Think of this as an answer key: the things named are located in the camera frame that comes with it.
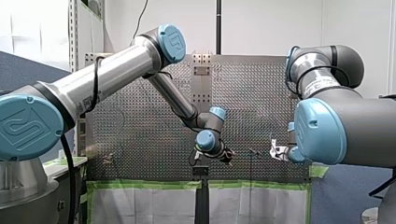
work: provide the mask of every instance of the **black pole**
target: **black pole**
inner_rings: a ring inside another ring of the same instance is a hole
[[[221,54],[221,0],[218,1],[216,13],[216,54]]]

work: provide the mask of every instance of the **metal pegboard wall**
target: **metal pegboard wall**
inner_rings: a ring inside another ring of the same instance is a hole
[[[222,138],[237,155],[233,166],[211,161],[211,179],[308,180],[306,166],[269,155],[270,135],[286,145],[296,104],[284,86],[284,62],[284,57],[212,55],[211,102],[227,110]],[[192,100],[193,65],[189,55],[167,69]],[[191,179],[188,157],[195,134],[146,80],[139,78],[104,100],[87,123],[93,125],[87,129],[87,144],[96,147],[89,179]],[[251,157],[250,148],[260,151],[260,157]]]
[[[308,167],[271,158],[270,138],[287,144],[287,125],[296,101],[285,88],[285,57],[212,58],[212,101],[227,110],[222,139],[236,152],[233,166],[210,164],[211,179],[308,180]],[[259,157],[249,149],[260,151]]]
[[[191,63],[167,71],[190,99]],[[87,136],[97,147],[89,179],[191,180],[193,133],[147,80],[139,78],[108,97],[87,119],[93,125]]]

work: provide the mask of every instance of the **white wall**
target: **white wall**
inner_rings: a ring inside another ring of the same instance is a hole
[[[294,45],[320,45],[322,1],[222,2],[222,54],[286,55]]]
[[[145,0],[105,0],[105,51],[129,46]],[[139,34],[165,23],[175,24],[187,41],[187,52],[215,51],[216,1],[149,0]]]
[[[0,0],[0,50],[69,70],[67,0]]]
[[[324,0],[323,45],[347,45],[363,58],[358,91],[378,97],[389,91],[392,0]]]
[[[318,0],[225,0],[222,53],[286,55],[293,45],[320,44],[322,2]],[[105,2],[105,50],[128,47],[145,0]],[[139,32],[171,22],[187,52],[216,51],[216,0],[149,0]]]

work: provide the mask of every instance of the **metal bracket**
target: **metal bracket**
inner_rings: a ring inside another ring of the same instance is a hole
[[[192,175],[194,175],[194,176],[209,175],[209,166],[197,165],[197,166],[192,167]]]

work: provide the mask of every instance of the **industrial robot arm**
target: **industrial robot arm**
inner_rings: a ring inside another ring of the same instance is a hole
[[[185,53],[181,32],[176,26],[164,25],[139,35],[131,47],[104,58],[100,65],[1,97],[0,161],[26,161],[46,153],[75,126],[79,115],[144,77],[188,127],[200,130],[195,148],[208,157],[229,162],[232,152],[220,139],[225,110],[212,107],[210,112],[199,114],[172,79],[159,73],[165,66],[181,62]]]
[[[353,90],[364,72],[355,50],[293,48],[286,70],[302,101],[289,125],[285,160],[395,167],[396,102],[364,99]]]

